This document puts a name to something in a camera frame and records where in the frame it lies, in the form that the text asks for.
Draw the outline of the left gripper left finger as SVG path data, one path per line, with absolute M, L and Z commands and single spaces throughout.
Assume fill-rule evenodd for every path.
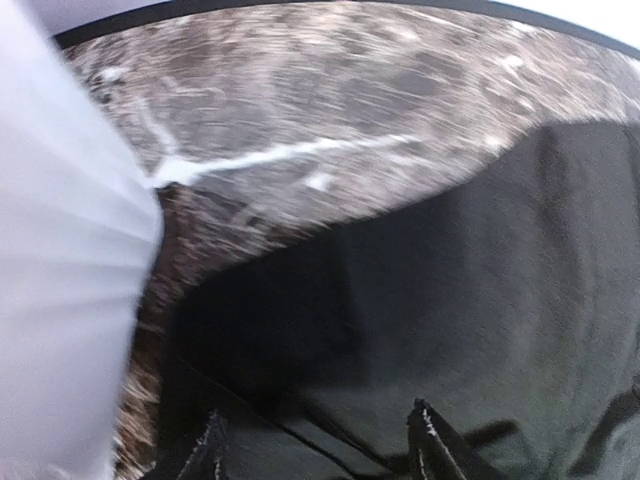
M 228 440 L 225 420 L 216 411 L 210 412 L 180 439 L 175 453 L 174 479 L 227 479 Z

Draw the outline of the black long sleeve shirt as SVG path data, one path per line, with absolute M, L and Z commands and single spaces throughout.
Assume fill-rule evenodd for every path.
M 180 302 L 159 449 L 216 411 L 227 479 L 411 479 L 427 401 L 482 479 L 639 475 L 639 128 L 552 124 L 468 182 Z

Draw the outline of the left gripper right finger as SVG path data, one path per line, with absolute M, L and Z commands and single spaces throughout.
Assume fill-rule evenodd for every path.
M 407 428 L 412 479 L 483 478 L 481 462 L 424 399 L 414 400 Z

